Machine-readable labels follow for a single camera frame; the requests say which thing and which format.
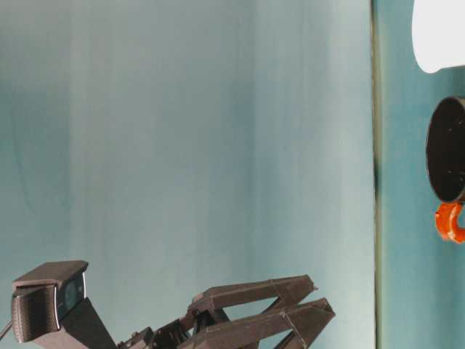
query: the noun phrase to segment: orange handle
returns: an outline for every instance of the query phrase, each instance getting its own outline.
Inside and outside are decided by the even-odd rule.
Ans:
[[[456,244],[465,242],[465,229],[458,226],[462,204],[441,204],[436,211],[436,228],[441,238]]]

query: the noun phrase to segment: black webcam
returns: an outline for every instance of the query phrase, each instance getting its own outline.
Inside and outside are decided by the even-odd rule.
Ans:
[[[13,281],[12,328],[19,343],[60,330],[86,298],[87,262],[48,262]]]

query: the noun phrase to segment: white cup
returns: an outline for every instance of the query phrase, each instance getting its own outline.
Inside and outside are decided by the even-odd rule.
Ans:
[[[423,71],[465,65],[464,15],[465,0],[415,0],[413,51]]]

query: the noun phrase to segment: webcam cable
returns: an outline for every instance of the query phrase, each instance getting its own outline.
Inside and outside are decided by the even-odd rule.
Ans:
[[[0,340],[5,337],[5,335],[8,333],[8,331],[12,328],[12,322],[10,321],[0,332]]]

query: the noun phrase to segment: light blue backdrop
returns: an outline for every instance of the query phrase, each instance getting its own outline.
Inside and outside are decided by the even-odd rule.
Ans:
[[[369,14],[4,1],[0,320],[45,260],[90,261],[117,341],[208,286],[308,273],[337,312],[314,348],[373,348]]]
[[[316,348],[374,348],[368,1],[258,1],[257,278],[308,273],[337,317]]]
[[[413,56],[413,0],[375,0],[379,348],[458,349],[465,332],[463,247],[434,228],[439,206],[426,176],[435,106],[465,94],[463,69],[423,73]]]

